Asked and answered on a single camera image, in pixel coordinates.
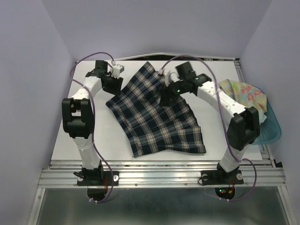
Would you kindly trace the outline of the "navy plaid skirt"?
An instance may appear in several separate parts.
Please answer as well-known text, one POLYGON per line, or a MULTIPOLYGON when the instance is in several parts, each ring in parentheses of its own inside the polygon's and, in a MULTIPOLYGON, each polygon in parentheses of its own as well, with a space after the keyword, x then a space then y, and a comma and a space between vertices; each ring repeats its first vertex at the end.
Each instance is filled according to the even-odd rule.
POLYGON ((171 107, 159 106, 163 79, 146 62, 121 90, 106 102, 124 130, 133 156, 164 150, 205 154, 201 127, 186 100, 171 107))

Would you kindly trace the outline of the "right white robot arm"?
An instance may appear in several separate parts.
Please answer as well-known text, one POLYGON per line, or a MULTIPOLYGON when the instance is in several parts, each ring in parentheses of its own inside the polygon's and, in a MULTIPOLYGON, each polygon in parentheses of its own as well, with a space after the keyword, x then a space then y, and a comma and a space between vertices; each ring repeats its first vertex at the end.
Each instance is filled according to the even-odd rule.
POLYGON ((198 183, 206 185, 243 184, 239 170, 245 160, 246 147, 260 135, 259 112, 255 107, 247 108, 225 94, 215 77, 197 75, 190 62, 176 66, 177 73, 165 68, 158 73, 164 78, 160 92, 161 106, 171 106, 181 94, 193 93, 219 112, 227 149, 215 170, 201 171, 198 183))

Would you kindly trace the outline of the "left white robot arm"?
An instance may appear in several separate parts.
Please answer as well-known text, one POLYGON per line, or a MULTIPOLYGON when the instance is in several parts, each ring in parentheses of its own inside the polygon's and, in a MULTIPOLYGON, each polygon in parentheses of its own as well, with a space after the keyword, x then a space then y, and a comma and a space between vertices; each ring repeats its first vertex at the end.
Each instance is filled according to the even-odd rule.
POLYGON ((82 169, 75 172, 78 185, 106 185, 108 175, 104 173, 102 158, 95 148, 93 135, 95 131, 95 104, 93 98, 103 90, 119 95, 123 78, 120 74, 124 66, 108 64, 97 60, 92 71, 85 75, 79 90, 70 98, 62 100, 62 125, 65 133, 75 142, 82 159, 82 169))

